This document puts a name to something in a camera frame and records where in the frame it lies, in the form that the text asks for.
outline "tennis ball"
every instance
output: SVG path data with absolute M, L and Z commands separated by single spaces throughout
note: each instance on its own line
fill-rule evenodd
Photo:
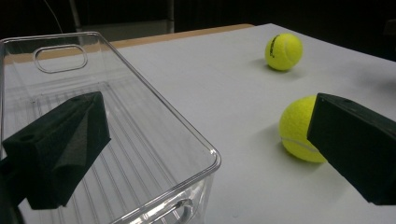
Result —
M 265 60 L 272 68 L 285 71 L 291 69 L 303 56 L 303 43 L 292 34 L 280 34 L 268 41 Z
M 325 162 L 318 149 L 306 139 L 316 98 L 311 95 L 291 103 L 283 111 L 278 128 L 282 144 L 290 154 L 304 161 Z

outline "clear plastic bin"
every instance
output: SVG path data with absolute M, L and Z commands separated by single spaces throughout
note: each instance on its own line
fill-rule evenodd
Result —
M 0 53 L 2 140 L 91 91 L 112 139 L 66 207 L 24 200 L 26 223 L 204 223 L 219 153 L 99 34 L 9 38 Z

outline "black foam pad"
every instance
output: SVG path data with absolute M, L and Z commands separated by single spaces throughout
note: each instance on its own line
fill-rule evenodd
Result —
M 71 98 L 3 142 L 33 209 L 65 206 L 110 141 L 101 92 Z
M 308 140 L 370 203 L 396 204 L 396 123 L 348 99 L 319 93 Z

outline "white tabletop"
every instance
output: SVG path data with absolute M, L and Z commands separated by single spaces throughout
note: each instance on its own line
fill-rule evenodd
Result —
M 285 73 L 263 58 L 279 33 L 304 43 Z M 221 154 L 205 223 L 395 223 L 396 206 L 367 203 L 329 163 L 294 159 L 277 134 L 285 107 L 318 92 L 396 120 L 395 62 L 273 24 L 120 52 Z

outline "dark background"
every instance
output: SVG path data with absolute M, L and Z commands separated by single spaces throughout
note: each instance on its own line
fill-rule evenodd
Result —
M 0 0 L 0 38 L 60 33 L 43 0 Z M 75 32 L 68 0 L 48 0 L 65 33 Z M 167 0 L 76 0 L 81 24 L 166 19 Z M 395 0 L 175 0 L 175 31 L 274 23 L 296 32 L 396 62 Z

